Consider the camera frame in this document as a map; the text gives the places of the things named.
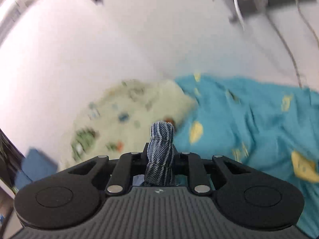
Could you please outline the light blue denim jeans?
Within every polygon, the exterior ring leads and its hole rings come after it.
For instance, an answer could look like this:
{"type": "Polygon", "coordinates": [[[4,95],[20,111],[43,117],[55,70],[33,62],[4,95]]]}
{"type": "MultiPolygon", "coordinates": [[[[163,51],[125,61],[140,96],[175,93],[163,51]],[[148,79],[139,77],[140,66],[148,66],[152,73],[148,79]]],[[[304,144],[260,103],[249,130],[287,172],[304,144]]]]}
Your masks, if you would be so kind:
{"type": "Polygon", "coordinates": [[[134,186],[173,186],[175,178],[172,171],[174,163],[174,122],[157,121],[150,128],[150,141],[147,147],[148,163],[145,175],[133,178],[134,186]]]}

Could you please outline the green dinosaur fleece blanket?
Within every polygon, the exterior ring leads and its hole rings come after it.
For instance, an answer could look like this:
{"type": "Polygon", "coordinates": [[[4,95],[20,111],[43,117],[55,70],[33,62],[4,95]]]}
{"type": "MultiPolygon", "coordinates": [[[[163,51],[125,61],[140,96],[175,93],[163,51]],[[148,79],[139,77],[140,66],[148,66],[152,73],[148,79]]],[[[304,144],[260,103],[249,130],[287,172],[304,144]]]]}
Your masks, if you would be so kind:
{"type": "Polygon", "coordinates": [[[117,159],[124,153],[141,152],[153,123],[169,120],[178,128],[196,107],[197,101],[172,80],[124,81],[76,116],[62,136],[58,169],[99,155],[117,159]]]}

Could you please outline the teal smiley bed sheet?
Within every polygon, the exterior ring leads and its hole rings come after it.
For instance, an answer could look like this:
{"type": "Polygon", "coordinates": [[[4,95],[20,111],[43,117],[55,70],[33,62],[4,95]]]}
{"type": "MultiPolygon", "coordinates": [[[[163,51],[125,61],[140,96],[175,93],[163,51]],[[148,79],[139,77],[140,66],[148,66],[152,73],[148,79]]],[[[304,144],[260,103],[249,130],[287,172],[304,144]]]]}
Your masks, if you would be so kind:
{"type": "Polygon", "coordinates": [[[298,227],[318,237],[318,93],[244,78],[176,80],[198,105],[174,137],[180,152],[221,154],[296,186],[305,205],[298,227]]]}

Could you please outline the blue folded cushion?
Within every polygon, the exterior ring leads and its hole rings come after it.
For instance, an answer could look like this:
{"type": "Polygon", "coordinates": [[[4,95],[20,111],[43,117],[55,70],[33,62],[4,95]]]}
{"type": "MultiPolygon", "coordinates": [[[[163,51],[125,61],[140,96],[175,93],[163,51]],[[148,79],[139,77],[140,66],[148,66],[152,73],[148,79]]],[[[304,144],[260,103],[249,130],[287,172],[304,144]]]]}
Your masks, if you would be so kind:
{"type": "Polygon", "coordinates": [[[42,151],[29,149],[27,156],[22,161],[21,169],[17,172],[15,188],[20,190],[26,185],[41,180],[57,172],[58,165],[42,151]]]}

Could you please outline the white air conditioner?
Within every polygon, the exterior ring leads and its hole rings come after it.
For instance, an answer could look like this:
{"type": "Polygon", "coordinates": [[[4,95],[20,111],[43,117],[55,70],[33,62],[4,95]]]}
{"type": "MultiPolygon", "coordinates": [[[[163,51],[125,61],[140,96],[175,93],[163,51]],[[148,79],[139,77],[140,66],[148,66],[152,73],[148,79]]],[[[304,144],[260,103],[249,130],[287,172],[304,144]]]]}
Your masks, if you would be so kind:
{"type": "Polygon", "coordinates": [[[38,0],[5,0],[1,4],[1,44],[19,18],[38,0]]]}

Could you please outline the dark window with frame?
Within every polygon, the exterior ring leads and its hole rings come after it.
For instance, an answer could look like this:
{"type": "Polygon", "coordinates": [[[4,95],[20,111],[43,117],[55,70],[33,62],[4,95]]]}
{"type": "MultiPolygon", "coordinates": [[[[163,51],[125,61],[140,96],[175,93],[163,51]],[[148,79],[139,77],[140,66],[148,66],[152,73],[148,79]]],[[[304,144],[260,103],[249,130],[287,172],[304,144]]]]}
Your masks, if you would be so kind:
{"type": "Polygon", "coordinates": [[[1,150],[1,181],[16,194],[17,188],[15,180],[21,170],[23,154],[14,146],[4,132],[0,131],[0,150],[1,150]]]}

